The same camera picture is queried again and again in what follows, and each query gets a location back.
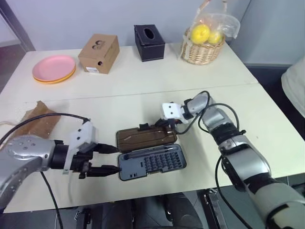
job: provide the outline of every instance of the pink plate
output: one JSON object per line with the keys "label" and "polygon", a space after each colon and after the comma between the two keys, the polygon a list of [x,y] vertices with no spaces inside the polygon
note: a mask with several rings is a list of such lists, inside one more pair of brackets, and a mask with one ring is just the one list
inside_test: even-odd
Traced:
{"label": "pink plate", "polygon": [[75,61],[67,55],[49,56],[39,61],[33,68],[33,77],[40,81],[52,82],[73,72]]}

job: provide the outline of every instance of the sticker on box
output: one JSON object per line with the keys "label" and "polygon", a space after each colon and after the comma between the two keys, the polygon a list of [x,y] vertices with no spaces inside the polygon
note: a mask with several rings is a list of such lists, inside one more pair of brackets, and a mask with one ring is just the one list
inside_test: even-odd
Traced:
{"label": "sticker on box", "polygon": [[97,68],[86,67],[87,71],[90,73],[100,73]]}

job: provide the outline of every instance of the brown paper bag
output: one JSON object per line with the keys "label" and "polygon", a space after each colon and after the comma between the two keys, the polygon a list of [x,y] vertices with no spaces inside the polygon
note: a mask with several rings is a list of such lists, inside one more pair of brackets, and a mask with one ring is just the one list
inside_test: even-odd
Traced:
{"label": "brown paper bag", "polygon": [[[50,110],[42,101],[38,101],[37,106],[33,110],[29,110],[25,113],[22,121],[48,113],[55,112]],[[17,129],[10,138],[20,135],[36,135],[42,138],[49,138],[50,133],[60,118],[60,116],[48,116],[29,122],[28,124]]]}

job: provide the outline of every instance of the yellow fruit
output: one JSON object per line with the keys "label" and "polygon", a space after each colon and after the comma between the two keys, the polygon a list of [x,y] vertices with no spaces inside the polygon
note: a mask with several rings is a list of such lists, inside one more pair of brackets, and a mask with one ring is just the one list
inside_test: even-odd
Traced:
{"label": "yellow fruit", "polygon": [[191,33],[191,41],[194,44],[202,44],[208,40],[210,36],[210,28],[207,25],[197,25]]}
{"label": "yellow fruit", "polygon": [[210,33],[210,36],[209,36],[209,39],[208,39],[208,42],[210,44],[218,44],[223,38],[223,35],[221,32],[219,31],[212,31]]}

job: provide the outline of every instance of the robotic arm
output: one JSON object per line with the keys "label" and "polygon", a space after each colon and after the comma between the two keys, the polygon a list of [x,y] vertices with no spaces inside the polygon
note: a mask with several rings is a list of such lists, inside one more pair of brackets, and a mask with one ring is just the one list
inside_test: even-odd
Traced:
{"label": "robotic arm", "polygon": [[204,125],[218,145],[225,173],[237,190],[249,194],[267,228],[304,228],[305,199],[271,177],[268,162],[244,135],[245,131],[239,131],[223,110],[211,104],[212,98],[204,92],[186,100],[184,105],[162,104],[162,119],[156,125],[173,127],[188,123],[201,113]]}
{"label": "robotic arm", "polygon": [[0,212],[13,198],[23,180],[33,172],[49,168],[78,172],[79,179],[105,177],[120,171],[116,166],[92,167],[93,152],[110,154],[119,150],[95,142],[95,129],[91,122],[84,123],[70,136],[70,145],[63,141],[47,140],[34,135],[18,136],[0,151]]}

